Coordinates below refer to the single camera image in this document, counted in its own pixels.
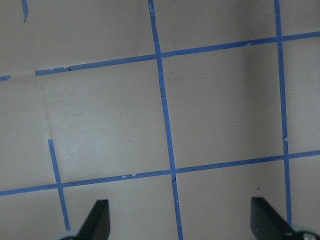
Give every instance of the floor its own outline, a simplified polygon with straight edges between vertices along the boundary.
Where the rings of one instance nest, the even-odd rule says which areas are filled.
[[[319,0],[0,3],[0,234],[253,240],[250,199],[320,231]]]

